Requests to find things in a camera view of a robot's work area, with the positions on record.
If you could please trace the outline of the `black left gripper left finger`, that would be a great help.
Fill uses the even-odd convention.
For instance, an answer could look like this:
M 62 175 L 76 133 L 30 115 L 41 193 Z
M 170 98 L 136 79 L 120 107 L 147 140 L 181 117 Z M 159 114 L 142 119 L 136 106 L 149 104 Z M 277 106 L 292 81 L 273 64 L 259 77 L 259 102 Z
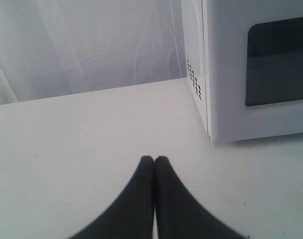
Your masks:
M 154 160 L 141 157 L 130 181 L 114 202 L 73 239 L 151 239 L 154 221 Z

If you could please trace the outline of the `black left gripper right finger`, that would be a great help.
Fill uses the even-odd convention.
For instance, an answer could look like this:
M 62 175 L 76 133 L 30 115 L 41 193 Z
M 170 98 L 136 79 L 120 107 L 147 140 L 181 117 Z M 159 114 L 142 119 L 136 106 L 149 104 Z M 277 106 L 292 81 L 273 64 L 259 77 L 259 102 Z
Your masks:
M 154 161 L 155 210 L 160 239 L 243 239 L 191 195 L 166 156 Z

